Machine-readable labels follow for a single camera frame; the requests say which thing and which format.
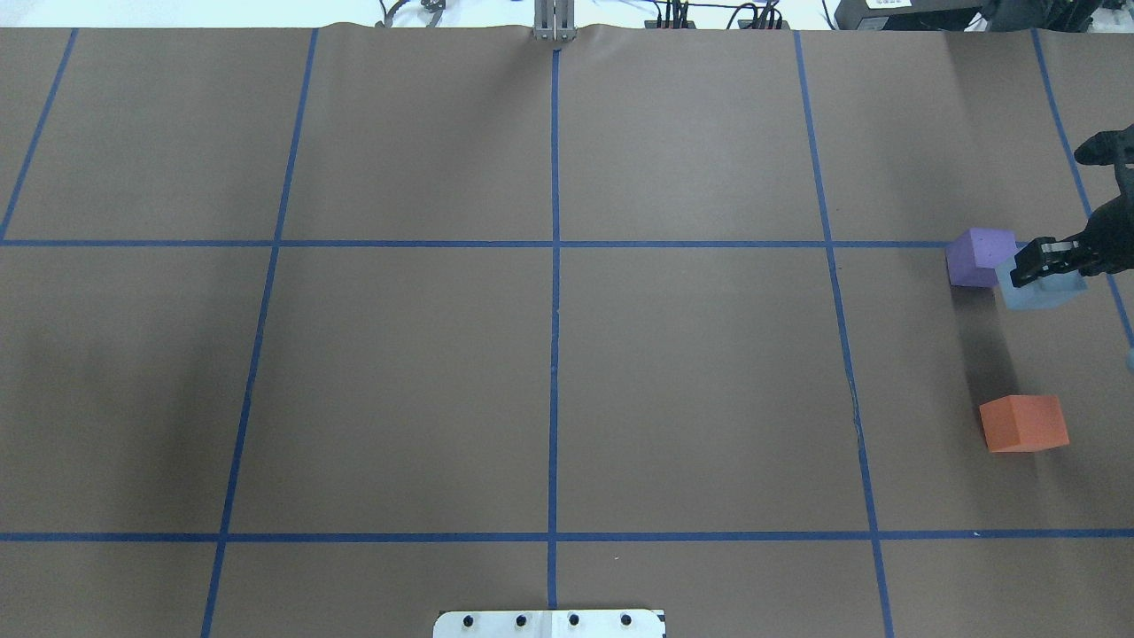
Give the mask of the aluminium frame post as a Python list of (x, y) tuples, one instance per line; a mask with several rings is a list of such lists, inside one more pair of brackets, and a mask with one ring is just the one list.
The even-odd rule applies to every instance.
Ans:
[(575, 12), (574, 0), (533, 1), (533, 37), (538, 42), (572, 42), (578, 36)]

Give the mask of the light blue foam block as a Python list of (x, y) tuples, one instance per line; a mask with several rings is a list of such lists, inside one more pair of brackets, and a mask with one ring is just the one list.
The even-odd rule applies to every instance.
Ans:
[(1015, 260), (1009, 257), (995, 267), (997, 282), (1002, 301), (1009, 311), (1042, 311), (1042, 308), (1060, 307), (1063, 304), (1088, 291), (1084, 277), (1077, 271), (1063, 272), (1040, 277), (1032, 283), (1015, 287), (1010, 272), (1015, 269)]

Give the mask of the purple foam block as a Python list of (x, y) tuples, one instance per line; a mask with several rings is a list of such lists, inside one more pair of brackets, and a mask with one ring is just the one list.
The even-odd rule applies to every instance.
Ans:
[(1017, 250), (1016, 236), (1012, 230), (967, 229), (943, 249), (949, 284), (995, 288), (998, 286), (996, 267)]

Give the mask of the orange foam block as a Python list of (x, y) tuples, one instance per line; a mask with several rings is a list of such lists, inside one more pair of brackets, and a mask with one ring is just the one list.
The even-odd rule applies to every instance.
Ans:
[(1004, 395), (978, 411), (991, 453), (1034, 453), (1070, 444), (1056, 395)]

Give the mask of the black power adapter box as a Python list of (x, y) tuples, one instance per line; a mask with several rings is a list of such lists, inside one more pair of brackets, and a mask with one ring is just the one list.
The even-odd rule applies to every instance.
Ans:
[(839, 1), (840, 31), (959, 32), (975, 22), (984, 1)]

